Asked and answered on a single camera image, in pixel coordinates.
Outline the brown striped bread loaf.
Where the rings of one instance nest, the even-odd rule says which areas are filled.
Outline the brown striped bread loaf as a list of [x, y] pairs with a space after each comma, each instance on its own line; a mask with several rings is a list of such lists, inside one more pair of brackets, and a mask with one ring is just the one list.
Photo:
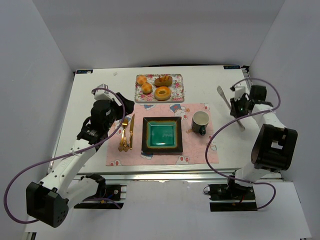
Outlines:
[[169, 87], [173, 83], [173, 78], [169, 75], [158, 77], [154, 81], [156, 87]]

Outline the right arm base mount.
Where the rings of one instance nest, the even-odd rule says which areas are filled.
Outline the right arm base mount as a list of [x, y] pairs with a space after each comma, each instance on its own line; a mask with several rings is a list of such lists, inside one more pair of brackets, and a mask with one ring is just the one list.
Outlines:
[[211, 212], [257, 211], [256, 196], [252, 186], [242, 186], [228, 179], [227, 184], [209, 184], [203, 188], [209, 196]]

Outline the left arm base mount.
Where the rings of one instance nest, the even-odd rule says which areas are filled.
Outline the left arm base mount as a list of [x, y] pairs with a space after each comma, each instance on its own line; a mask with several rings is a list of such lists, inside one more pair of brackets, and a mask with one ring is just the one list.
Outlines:
[[122, 209], [126, 199], [127, 185], [107, 183], [104, 177], [95, 173], [81, 176], [79, 180], [94, 180], [98, 187], [94, 195], [88, 196], [86, 201], [76, 204], [74, 209]]

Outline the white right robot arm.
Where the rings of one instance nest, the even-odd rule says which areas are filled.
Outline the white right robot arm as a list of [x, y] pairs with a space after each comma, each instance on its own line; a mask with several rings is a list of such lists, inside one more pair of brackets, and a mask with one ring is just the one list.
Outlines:
[[230, 115], [239, 118], [255, 114], [259, 134], [251, 151], [251, 162], [234, 172], [234, 184], [248, 188], [269, 173], [289, 169], [298, 138], [298, 132], [287, 128], [277, 118], [273, 104], [266, 101], [267, 88], [253, 85], [249, 93], [244, 86], [232, 87]]

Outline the metal tongs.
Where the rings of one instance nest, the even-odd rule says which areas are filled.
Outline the metal tongs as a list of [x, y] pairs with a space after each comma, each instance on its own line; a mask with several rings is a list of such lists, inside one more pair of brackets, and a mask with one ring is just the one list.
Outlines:
[[[227, 100], [227, 98], [225, 96], [225, 93], [224, 93], [223, 89], [221, 88], [221, 86], [218, 85], [216, 90], [217, 90], [218, 94], [221, 96], [221, 98], [224, 100], [224, 102], [227, 105], [227, 107], [229, 108], [229, 110], [231, 110], [232, 109], [231, 104], [228, 102], [228, 100]], [[237, 121], [237, 125], [238, 125], [238, 127], [240, 128], [240, 130], [242, 132], [246, 130], [244, 125], [239, 120]]]

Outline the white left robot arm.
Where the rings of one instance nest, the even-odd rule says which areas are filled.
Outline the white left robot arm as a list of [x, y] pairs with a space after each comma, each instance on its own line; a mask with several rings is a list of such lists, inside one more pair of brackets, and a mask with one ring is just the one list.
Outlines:
[[57, 228], [67, 217], [69, 209], [85, 199], [94, 200], [106, 195], [106, 180], [101, 175], [86, 175], [72, 185], [74, 177], [93, 157], [108, 137], [115, 121], [131, 114], [135, 103], [116, 93], [122, 105], [106, 95], [93, 103], [90, 116], [82, 124], [80, 133], [71, 148], [71, 155], [61, 162], [38, 183], [26, 188], [26, 210], [31, 217]]

